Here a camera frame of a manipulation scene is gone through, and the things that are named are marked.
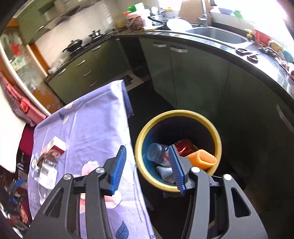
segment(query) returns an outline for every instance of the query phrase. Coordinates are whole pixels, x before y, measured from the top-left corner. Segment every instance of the plaid cloth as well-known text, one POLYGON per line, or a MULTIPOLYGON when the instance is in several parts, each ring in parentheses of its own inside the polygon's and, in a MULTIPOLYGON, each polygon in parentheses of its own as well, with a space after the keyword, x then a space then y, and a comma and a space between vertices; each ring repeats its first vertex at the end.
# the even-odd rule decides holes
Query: plaid cloth
POLYGON ((17 86, 12 86, 1 72, 0 85, 13 112, 31 127, 46 118, 46 115, 35 107, 17 86))

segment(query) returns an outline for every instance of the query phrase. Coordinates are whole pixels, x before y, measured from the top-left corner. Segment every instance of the orange foam sleeve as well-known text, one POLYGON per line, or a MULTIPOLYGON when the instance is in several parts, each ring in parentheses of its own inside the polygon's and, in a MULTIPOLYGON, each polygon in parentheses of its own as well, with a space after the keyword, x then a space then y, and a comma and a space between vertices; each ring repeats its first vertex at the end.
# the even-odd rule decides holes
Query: orange foam sleeve
POLYGON ((192 166, 208 169, 216 164, 216 158, 205 150, 198 150, 186 156, 192 166))

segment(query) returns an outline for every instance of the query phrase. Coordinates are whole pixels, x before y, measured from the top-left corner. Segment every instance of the bottle label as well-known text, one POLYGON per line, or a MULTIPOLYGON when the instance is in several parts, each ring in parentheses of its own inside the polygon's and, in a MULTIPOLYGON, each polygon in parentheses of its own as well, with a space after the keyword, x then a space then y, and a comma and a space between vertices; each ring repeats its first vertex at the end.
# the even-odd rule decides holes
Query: bottle label
POLYGON ((39 184, 47 189, 53 189, 55 187, 56 178, 57 170, 55 168, 42 165, 39 176, 39 184))

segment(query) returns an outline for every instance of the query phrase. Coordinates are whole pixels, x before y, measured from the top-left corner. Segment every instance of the range hood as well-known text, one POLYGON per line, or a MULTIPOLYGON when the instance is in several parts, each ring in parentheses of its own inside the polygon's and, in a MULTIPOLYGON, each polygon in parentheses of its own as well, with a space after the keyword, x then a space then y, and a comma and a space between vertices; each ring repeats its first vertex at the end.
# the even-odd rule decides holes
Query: range hood
POLYGON ((44 13, 47 22, 45 28, 53 29, 72 15, 95 5, 96 0, 56 0, 54 7, 44 13))

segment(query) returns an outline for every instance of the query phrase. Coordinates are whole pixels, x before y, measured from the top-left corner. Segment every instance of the cabinet handle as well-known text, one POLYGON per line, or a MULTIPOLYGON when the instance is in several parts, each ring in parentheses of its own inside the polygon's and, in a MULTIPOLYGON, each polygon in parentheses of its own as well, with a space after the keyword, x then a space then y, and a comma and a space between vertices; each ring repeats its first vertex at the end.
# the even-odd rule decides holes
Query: cabinet handle
POLYGON ((153 46, 154 47, 158 47, 158 48, 162 48, 162 47, 166 47, 166 44, 156 44, 156 43, 153 43, 153 46))
POLYGON ((36 33, 37 33, 38 31, 40 31, 43 27, 44 27, 44 26, 41 26, 41 27, 36 31, 36 33))
POLYGON ((85 61, 86 60, 83 60, 81 63, 77 64, 76 66, 78 67, 78 66, 82 65, 85 61))
POLYGON ((95 81, 93 84, 91 84, 90 86, 93 86, 93 85, 95 85, 97 83, 97 81, 95 81))
POLYGON ((178 48, 174 48, 174 47, 171 47, 171 50, 174 52, 179 52, 179 53, 187 53, 188 52, 188 50, 186 50, 186 49, 178 49, 178 48))
POLYGON ((98 48, 100 48, 101 47, 101 45, 100 46, 97 46, 97 47, 95 47, 94 49, 92 49, 92 51, 95 51, 95 50, 97 50, 98 48))
POLYGON ((87 75, 89 75, 92 71, 89 71, 87 74, 84 74, 84 77, 86 77, 87 75))
POLYGON ((280 106, 277 104, 276 109, 279 113, 280 118, 282 119, 282 121, 285 123, 285 125, 287 126, 287 128, 294 133, 294 127, 291 125, 291 123, 289 122, 289 120, 286 118, 286 116, 284 115, 284 113, 282 112, 280 106))
POLYGON ((60 76, 66 69, 64 68, 58 75, 60 76))

